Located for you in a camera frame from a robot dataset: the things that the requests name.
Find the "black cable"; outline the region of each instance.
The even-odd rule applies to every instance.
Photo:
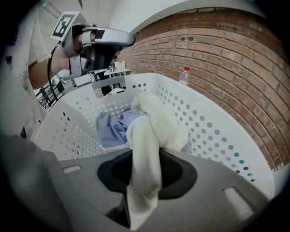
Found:
[[[58,101],[58,97],[56,96],[56,94],[55,94],[55,92],[54,92],[54,90],[53,90],[53,85],[51,84],[49,73],[50,73],[50,68],[51,68],[51,61],[52,61],[52,59],[53,59],[53,54],[54,54],[54,51],[55,51],[55,49],[57,48],[57,46],[58,46],[58,45],[56,45],[56,46],[54,47],[54,49],[51,51],[51,54],[50,54],[50,56],[49,56],[49,58],[48,58],[48,62],[47,62],[47,78],[48,78],[49,86],[50,86],[50,88],[51,88],[51,92],[53,93],[53,96],[54,96],[54,98],[55,98],[56,101]]]

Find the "white shirt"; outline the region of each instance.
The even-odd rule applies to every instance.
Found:
[[[36,99],[28,76],[28,66],[47,57],[38,7],[32,8],[19,24],[14,40],[3,54],[0,69],[0,130],[8,135],[24,133],[27,139],[35,137],[47,114]]]

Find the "blue cloth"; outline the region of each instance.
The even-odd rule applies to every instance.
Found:
[[[128,140],[126,131],[129,125],[139,116],[147,115],[143,112],[133,112],[125,109],[120,118],[111,117],[108,113],[100,113],[96,119],[97,143],[102,147],[116,147],[124,145]]]

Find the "clear bottle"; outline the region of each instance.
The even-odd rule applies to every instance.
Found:
[[[180,74],[179,83],[188,85],[189,83],[189,67],[184,67],[183,73]]]

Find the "white plastic basket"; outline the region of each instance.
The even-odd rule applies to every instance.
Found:
[[[124,77],[102,81],[102,85],[124,82]],[[100,112],[119,116],[130,107],[136,91],[158,95],[179,121],[188,126],[189,141],[182,150],[220,162],[274,197],[274,180],[263,154],[243,127],[217,104],[170,78],[156,73],[125,77],[126,91],[96,98],[96,82],[62,97],[49,112],[35,138],[43,150],[59,160],[104,154],[95,142],[96,117]]]

